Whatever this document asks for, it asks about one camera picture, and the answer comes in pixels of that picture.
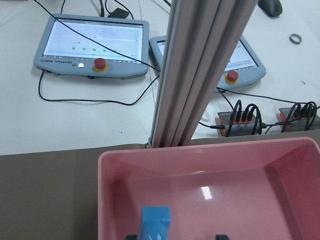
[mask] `metal ring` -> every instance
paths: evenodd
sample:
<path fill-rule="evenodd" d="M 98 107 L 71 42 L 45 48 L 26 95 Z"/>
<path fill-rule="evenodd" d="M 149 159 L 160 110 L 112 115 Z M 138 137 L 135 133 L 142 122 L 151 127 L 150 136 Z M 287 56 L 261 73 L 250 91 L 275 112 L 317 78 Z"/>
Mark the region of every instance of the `metal ring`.
<path fill-rule="evenodd" d="M 289 37 L 289 40 L 293 44 L 300 44 L 302 42 L 302 37 L 296 33 L 292 33 Z"/>

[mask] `touchscreen display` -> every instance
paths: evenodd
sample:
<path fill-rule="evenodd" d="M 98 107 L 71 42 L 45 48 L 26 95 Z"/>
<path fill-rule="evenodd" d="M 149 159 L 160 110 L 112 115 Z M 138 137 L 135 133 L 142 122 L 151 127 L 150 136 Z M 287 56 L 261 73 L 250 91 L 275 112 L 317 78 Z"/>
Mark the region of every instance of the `touchscreen display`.
<path fill-rule="evenodd" d="M 60 20 L 77 32 L 118 53 L 142 60 L 143 25 L 75 19 Z M 117 62 L 140 63 L 76 34 L 57 20 L 53 24 L 43 57 L 103 58 Z"/>
<path fill-rule="evenodd" d="M 158 45 L 158 48 L 160 49 L 162 56 L 165 55 L 166 41 L 158 41 L 157 45 Z"/>
<path fill-rule="evenodd" d="M 158 41 L 157 45 L 163 56 L 165 52 L 166 42 Z M 250 56 L 245 46 L 241 43 L 241 41 L 239 41 L 233 51 L 231 59 L 229 60 L 224 72 L 227 73 L 231 70 L 245 70 L 245 69 L 257 68 L 257 67 L 258 65 Z"/>

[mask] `blue block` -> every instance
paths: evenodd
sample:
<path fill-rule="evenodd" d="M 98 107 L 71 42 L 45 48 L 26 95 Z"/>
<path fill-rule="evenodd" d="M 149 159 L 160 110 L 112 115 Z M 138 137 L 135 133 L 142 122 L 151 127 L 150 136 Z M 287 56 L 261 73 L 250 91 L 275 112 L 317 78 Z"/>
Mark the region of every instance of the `blue block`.
<path fill-rule="evenodd" d="M 138 240 L 168 240 L 171 221 L 168 206 L 144 206 Z"/>

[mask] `computer mouse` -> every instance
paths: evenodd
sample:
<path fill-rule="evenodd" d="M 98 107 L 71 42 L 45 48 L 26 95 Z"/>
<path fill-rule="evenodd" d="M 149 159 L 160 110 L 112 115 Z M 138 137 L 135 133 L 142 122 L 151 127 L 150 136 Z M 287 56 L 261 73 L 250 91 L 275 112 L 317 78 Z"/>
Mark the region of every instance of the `computer mouse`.
<path fill-rule="evenodd" d="M 279 0 L 259 0 L 258 6 L 269 17 L 277 17 L 282 13 L 282 5 Z"/>

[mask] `pink plastic bin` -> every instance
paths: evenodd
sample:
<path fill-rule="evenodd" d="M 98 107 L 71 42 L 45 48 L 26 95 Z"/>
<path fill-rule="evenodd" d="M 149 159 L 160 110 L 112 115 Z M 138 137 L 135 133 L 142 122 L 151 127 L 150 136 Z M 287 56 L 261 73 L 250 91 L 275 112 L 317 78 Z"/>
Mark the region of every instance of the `pink plastic bin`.
<path fill-rule="evenodd" d="M 320 150 L 310 138 L 109 151 L 98 161 L 98 239 L 170 206 L 171 240 L 320 240 Z"/>

